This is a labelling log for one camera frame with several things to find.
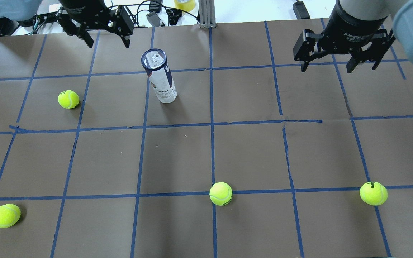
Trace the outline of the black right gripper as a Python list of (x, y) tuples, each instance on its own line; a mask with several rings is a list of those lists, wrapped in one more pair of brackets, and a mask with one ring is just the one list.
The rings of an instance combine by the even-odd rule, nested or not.
[(306, 72), (311, 61), (329, 54), (350, 54), (346, 72), (366, 61), (380, 64), (395, 42), (393, 31), (381, 28), (386, 18), (362, 20), (343, 8), (334, 7), (323, 31), (305, 28), (293, 47), (294, 61), (300, 62), (300, 71)]

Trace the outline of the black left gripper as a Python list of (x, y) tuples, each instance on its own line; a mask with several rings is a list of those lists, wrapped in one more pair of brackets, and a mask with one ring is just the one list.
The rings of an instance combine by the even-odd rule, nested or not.
[(56, 20), (68, 35), (82, 36), (89, 48), (94, 40), (89, 30), (105, 30), (120, 36), (124, 46), (130, 47), (134, 24), (123, 5), (108, 7), (103, 0), (61, 0)]

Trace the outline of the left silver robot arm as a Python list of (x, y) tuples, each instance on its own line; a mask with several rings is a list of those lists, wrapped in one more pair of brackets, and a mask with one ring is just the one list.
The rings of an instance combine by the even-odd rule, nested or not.
[[(33, 18), (41, 5), (41, 0), (0, 0), (0, 17), (13, 21)], [(103, 0), (61, 0), (56, 13), (56, 21), (69, 36), (77, 36), (88, 47), (94, 40), (90, 30), (105, 30), (116, 34), (124, 46), (129, 48), (134, 24), (122, 5), (115, 9), (107, 7)]]

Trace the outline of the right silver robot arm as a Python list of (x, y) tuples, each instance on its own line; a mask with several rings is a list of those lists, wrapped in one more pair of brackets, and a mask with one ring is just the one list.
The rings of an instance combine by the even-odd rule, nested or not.
[(293, 57), (302, 72), (328, 54), (349, 54), (348, 73), (365, 61), (375, 70), (396, 40), (413, 64), (413, 0), (338, 0), (320, 34), (301, 32)]

